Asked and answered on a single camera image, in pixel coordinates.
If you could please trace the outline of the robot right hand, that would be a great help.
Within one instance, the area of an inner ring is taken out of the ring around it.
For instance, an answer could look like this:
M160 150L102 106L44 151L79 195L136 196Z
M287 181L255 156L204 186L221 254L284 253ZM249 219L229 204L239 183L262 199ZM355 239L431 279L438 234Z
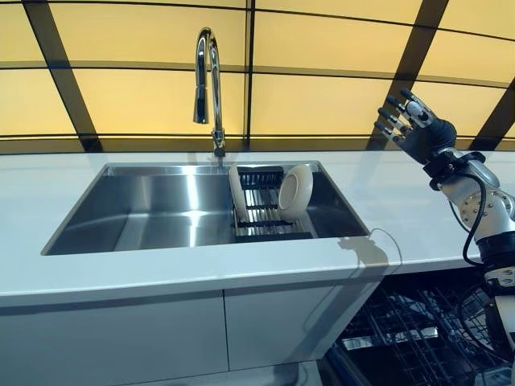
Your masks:
M408 88L402 88L404 103L388 95L386 103L392 105L408 122L404 123L385 107L377 111L387 124L374 122L374 127L415 161L426 165L439 152L454 148L457 137L455 127L439 118L420 98Z

